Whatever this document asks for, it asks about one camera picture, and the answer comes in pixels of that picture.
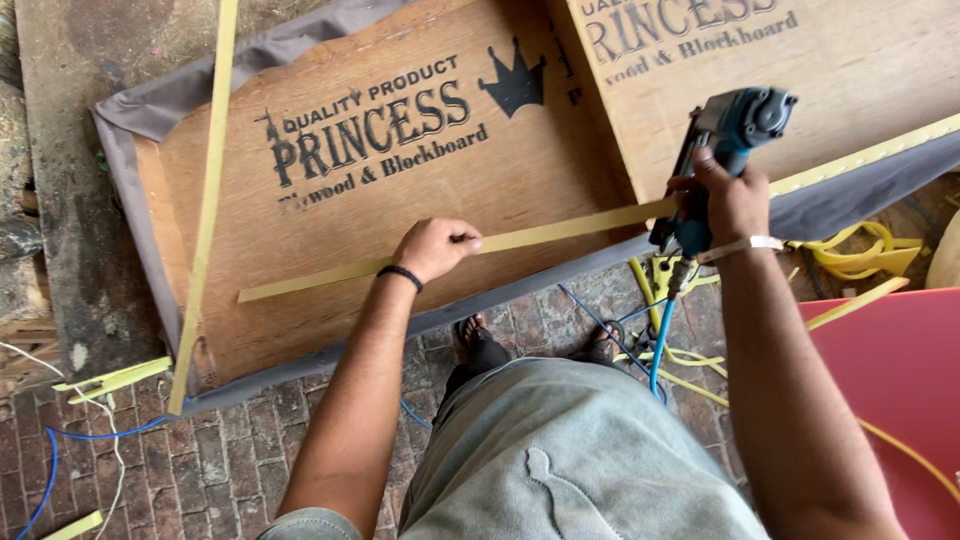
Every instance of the bracelet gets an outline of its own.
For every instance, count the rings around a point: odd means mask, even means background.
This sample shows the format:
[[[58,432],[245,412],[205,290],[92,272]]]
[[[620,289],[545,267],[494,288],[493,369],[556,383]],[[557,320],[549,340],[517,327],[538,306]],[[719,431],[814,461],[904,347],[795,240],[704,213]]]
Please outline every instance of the bracelet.
[[[742,240],[737,240],[732,244],[720,246],[709,251],[705,251],[697,256],[697,262],[705,264],[720,257],[726,257],[731,253],[743,251],[751,248],[771,248],[775,250],[783,249],[783,242],[773,236],[751,236]]]
[[[421,283],[420,280],[417,279],[417,276],[414,276],[413,272],[411,272],[410,270],[407,270],[402,266],[397,266],[395,264],[384,266],[383,270],[380,270],[379,272],[376,273],[376,276],[379,278],[380,276],[384,274],[389,274],[391,272],[393,272],[394,274],[399,274],[400,276],[403,276],[404,278],[413,282],[414,285],[417,286],[417,294],[420,294],[423,291],[423,283]]]

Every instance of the white wristband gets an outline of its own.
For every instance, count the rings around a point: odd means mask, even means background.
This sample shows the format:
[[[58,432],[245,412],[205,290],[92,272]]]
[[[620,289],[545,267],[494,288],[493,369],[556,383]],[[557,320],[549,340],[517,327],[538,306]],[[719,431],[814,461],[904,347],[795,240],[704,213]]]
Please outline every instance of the white wristband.
[[[751,248],[771,248],[775,250],[783,249],[783,242],[773,236],[751,236],[742,240],[737,240],[732,244],[720,246],[709,251],[705,251],[697,256],[697,262],[705,264],[720,257],[725,257],[731,253],[748,250]]]

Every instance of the brick floor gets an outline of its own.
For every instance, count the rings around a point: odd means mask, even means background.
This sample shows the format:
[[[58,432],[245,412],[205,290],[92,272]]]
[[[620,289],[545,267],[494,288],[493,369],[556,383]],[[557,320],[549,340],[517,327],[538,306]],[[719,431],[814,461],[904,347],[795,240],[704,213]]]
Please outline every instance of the brick floor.
[[[569,282],[571,290],[604,318],[642,307],[642,295],[626,264]],[[719,287],[702,286],[684,298],[671,328],[676,347],[707,355],[725,353],[719,318]],[[588,340],[593,322],[557,287],[492,308],[491,331],[518,356],[563,356]],[[640,332],[646,317],[630,321]],[[458,345],[450,328],[411,339],[404,351],[403,397],[421,417],[436,413]],[[666,366],[718,393],[726,382],[704,368]],[[125,437],[121,453],[128,469],[124,489],[105,536],[139,538],[254,538],[273,519],[309,413],[323,396],[329,376],[293,380],[230,408],[208,411]],[[745,484],[743,465],[732,446],[729,416],[687,390],[664,382],[671,410],[687,423],[735,481]],[[165,408],[169,374],[138,382],[113,395],[117,428],[144,425]],[[0,417],[0,537],[13,538],[26,524],[44,488],[50,449],[44,425],[104,433],[109,425],[95,406],[69,405],[49,389],[17,394]],[[396,518],[429,432],[408,415],[399,419],[393,462],[377,523],[376,538],[396,538]],[[107,509],[119,470],[112,442],[66,442],[60,446],[57,489],[32,530],[34,538]]]

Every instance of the red board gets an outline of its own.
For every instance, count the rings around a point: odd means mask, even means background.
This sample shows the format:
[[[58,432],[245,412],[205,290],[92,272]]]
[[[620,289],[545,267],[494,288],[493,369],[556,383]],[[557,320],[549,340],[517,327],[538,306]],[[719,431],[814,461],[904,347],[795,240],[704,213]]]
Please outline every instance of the red board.
[[[800,304],[809,320],[846,300]],[[811,335],[853,412],[926,457],[960,471],[960,288],[887,295]],[[960,538],[960,505],[917,461],[871,442],[914,540]]]

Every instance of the right hand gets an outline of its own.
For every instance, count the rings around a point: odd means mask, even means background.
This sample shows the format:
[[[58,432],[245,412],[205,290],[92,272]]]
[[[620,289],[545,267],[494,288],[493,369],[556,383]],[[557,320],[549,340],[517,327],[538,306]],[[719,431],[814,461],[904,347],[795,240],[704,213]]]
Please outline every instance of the right hand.
[[[427,283],[453,270],[464,257],[479,252],[482,237],[466,221],[431,217],[418,221],[403,236],[394,253],[394,264]]]
[[[749,164],[740,178],[734,178],[713,158],[709,147],[693,154],[693,177],[678,176],[667,183],[682,192],[702,185],[710,194],[707,206],[711,248],[726,246],[754,235],[770,235],[770,181]]]

